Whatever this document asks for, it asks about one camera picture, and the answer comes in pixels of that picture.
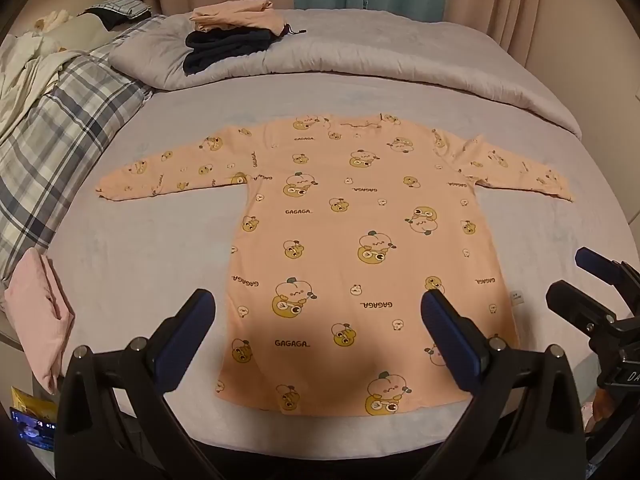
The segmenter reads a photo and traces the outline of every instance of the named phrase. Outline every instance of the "gray bed sheet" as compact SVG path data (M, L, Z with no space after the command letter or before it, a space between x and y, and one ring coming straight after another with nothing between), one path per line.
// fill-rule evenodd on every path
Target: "gray bed sheet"
M639 261L622 210L580 141L530 112L464 92L330 73L235 78L159 92L117 134L48 252L76 314L65 368L79 344L101 352L151 334L197 287L211 290L222 306L232 235L246 199L244 186L229 186L115 203L94 192L101 176L229 123L382 110L465 138L485 134L569 179L574 203L513 190L479 188L477 194L507 286L524 299L514 307L522 345L563 346L585 398L597 373L593 358L587 359L587 339L546 309L545 292L565 279L624 314L613 288L577 269L574 254L587 246L635 267ZM225 327L220 308L180 387L166 396L187 432L207 444L317 459L382 456L443 440L465 409L466 402L459 402L386 417L313 418L230 404L214 394ZM132 413L126 396L118 400Z

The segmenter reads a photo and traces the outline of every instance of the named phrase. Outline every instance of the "yellow bag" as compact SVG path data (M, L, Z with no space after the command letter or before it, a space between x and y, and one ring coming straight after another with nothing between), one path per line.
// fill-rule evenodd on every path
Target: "yellow bag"
M14 408L19 412L46 422L55 422L58 418L58 406L50 400L36 399L14 387L11 387L11 397Z

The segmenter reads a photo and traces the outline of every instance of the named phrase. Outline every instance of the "smartphone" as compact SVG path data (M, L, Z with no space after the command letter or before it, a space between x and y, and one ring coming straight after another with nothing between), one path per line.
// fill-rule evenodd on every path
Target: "smartphone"
M15 408L9 408L9 412L21 439L32 446L53 451L53 437L56 432L53 422L40 420Z

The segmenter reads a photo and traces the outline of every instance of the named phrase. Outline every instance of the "plaid pillowcase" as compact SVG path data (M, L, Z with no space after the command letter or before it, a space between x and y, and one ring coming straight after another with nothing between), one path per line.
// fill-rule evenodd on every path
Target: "plaid pillowcase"
M151 88L109 67L108 52L152 18L113 43L79 56L60 71L0 146L0 278L7 286L30 247L44 252L80 185L116 132L150 96Z
M149 12L151 7L140 0L104 0L101 4L92 5L85 12L91 9L112 10L126 16L127 20L134 20L145 12Z

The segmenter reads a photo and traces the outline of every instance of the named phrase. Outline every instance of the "metal bolt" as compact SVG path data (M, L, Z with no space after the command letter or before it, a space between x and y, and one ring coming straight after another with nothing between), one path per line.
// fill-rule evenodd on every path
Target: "metal bolt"
M129 347L136 352L139 352L146 346L146 337L137 337L131 343L129 343Z
M507 343L504 342L504 339L494 336L489 339L489 346L493 348L495 351L500 352L507 348Z
M551 355L553 357L562 357L564 355L564 350L562 350L562 347L559 345L551 345L549 347L549 351L551 352Z
M74 350L74 357L78 359L82 359L88 351L89 349L86 346L80 345L78 348Z

